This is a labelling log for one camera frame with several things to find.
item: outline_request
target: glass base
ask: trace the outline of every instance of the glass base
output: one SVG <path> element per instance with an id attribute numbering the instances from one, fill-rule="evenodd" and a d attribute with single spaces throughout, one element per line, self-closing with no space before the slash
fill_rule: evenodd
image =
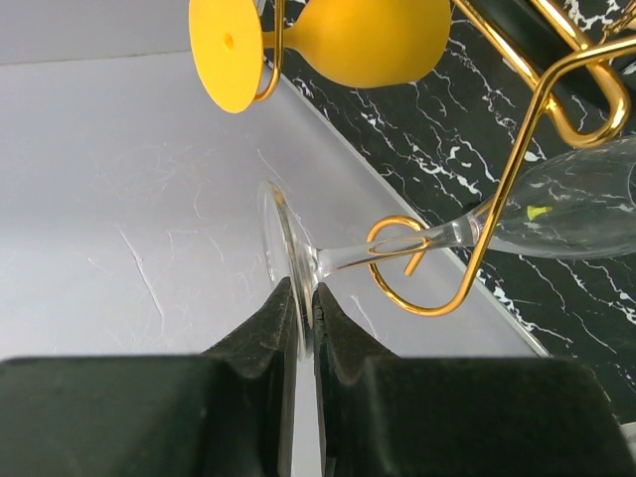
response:
<path id="1" fill-rule="evenodd" d="M 269 281 L 275 287 L 289 276 L 296 303 L 299 359 L 313 353 L 313 313 L 311 299 L 317 280 L 311 264 L 313 248 L 289 209 L 282 191 L 266 181 L 258 188 L 260 226 Z"/>

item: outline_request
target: gold wire holder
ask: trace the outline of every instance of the gold wire holder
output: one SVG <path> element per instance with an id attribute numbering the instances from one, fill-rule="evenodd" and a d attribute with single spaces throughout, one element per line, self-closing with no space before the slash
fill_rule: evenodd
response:
<path id="1" fill-rule="evenodd" d="M 625 28 L 630 28 L 636 19 L 636 0 L 632 0 L 623 15 L 612 25 L 605 27 L 604 38 L 598 45 L 592 45 L 589 39 L 567 17 L 552 0 L 528 0 L 542 13 L 555 30 L 567 41 L 573 52 L 554 63 L 546 72 L 539 74 L 496 29 L 488 23 L 472 6 L 469 0 L 453 0 L 468 19 L 495 46 L 500 54 L 508 60 L 526 84 L 533 90 L 526 116 L 519 130 L 513 150 L 501 177 L 501 182 L 493 199 L 484 205 L 490 206 L 490 213 L 486 219 L 484 230 L 477 240 L 466 272 L 455 296 L 445 305 L 435 308 L 425 308 L 410 303 L 399 296 L 383 279 L 375 264 L 369 265 L 371 275 L 380 290 L 397 306 L 418 316 L 433 318 L 446 315 L 457 309 L 466 299 L 468 292 L 477 276 L 479 266 L 499 222 L 501 213 L 506 205 L 508 196 L 519 173 L 524 156 L 530 145 L 539 119 L 546 113 L 552 120 L 561 138 L 572 147 L 591 147 L 607 142 L 620 133 L 629 117 L 631 104 L 629 96 L 616 73 L 610 68 L 608 61 L 620 56 L 636 54 L 636 35 L 629 38 L 604 43 L 606 39 Z M 609 103 L 609 115 L 605 123 L 590 133 L 580 133 L 571 124 L 563 106 L 553 94 L 557 81 L 567 73 L 579 67 L 587 67 Z M 422 230 L 423 225 L 407 216 L 390 216 L 378 221 L 367 236 L 367 241 L 375 239 L 384 227 L 390 225 L 406 225 L 414 230 Z M 425 253 L 426 243 L 422 251 L 408 263 L 405 274 L 411 275 L 419 265 Z"/>
<path id="2" fill-rule="evenodd" d="M 274 0 L 274 58 L 269 83 L 262 92 L 259 92 L 254 101 L 265 101 L 273 93 L 282 73 L 283 57 L 283 32 L 285 31 L 285 3 L 287 0 Z"/>

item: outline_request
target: gold metal rack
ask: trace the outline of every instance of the gold metal rack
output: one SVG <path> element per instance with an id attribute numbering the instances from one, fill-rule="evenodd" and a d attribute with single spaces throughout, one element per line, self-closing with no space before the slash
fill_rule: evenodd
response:
<path id="1" fill-rule="evenodd" d="M 384 280 L 375 264 L 369 265 L 369 270 L 380 290 L 397 306 L 419 316 L 433 318 L 446 315 L 457 309 L 466 299 L 468 292 L 477 276 L 477 272 L 484 258 L 484 254 L 499 222 L 501 213 L 506 205 L 508 196 L 519 173 L 524 156 L 530 145 L 542 114 L 547 114 L 555 125 L 556 131 L 568 145 L 572 147 L 591 147 L 607 142 L 616 137 L 627 122 L 631 110 L 629 96 L 616 73 L 609 66 L 609 60 L 629 54 L 636 54 L 636 35 L 607 42 L 611 35 L 630 28 L 636 21 L 636 0 L 632 0 L 624 9 L 622 16 L 611 25 L 603 29 L 603 39 L 594 45 L 587 36 L 567 17 L 554 0 L 528 0 L 561 35 L 572 48 L 572 53 L 554 63 L 540 76 L 531 66 L 531 62 L 517 51 L 495 25 L 486 21 L 473 7 L 470 0 L 453 0 L 455 5 L 479 29 L 479 31 L 493 44 L 497 51 L 513 66 L 519 76 L 533 91 L 530 105 L 519 130 L 519 134 L 508 159 L 508 163 L 501 177 L 495 196 L 491 202 L 483 207 L 490 207 L 484 230 L 473 250 L 455 296 L 445 305 L 425 308 L 405 300 L 397 294 Z M 605 123 L 597 130 L 582 133 L 572 126 L 565 109 L 553 94 L 557 81 L 565 74 L 576 68 L 586 67 L 605 94 L 609 103 L 609 115 Z M 418 231 L 423 225 L 408 216 L 390 216 L 378 221 L 367 236 L 372 241 L 385 227 L 404 225 Z M 411 275 L 425 251 L 415 254 L 408 263 L 405 274 Z"/>

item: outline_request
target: martini glass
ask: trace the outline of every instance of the martini glass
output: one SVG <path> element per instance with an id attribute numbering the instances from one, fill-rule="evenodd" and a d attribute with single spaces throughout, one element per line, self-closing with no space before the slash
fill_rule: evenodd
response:
<path id="1" fill-rule="evenodd" d="M 558 259 L 592 259 L 636 251 L 636 136 L 561 154 L 516 182 L 489 249 Z M 301 337 L 312 352 L 311 297 L 337 270 L 419 251 L 474 246 L 492 199 L 441 226 L 342 248 L 313 246 L 272 182 L 259 187 L 261 229 L 272 285 L 289 276 Z"/>

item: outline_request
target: goblet stem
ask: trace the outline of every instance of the goblet stem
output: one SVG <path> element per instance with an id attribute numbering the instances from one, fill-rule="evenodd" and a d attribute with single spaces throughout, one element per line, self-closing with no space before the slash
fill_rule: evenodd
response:
<path id="1" fill-rule="evenodd" d="M 475 243 L 469 215 L 425 231 L 339 248 L 311 248 L 316 283 L 337 270 L 367 265 L 419 251 Z"/>

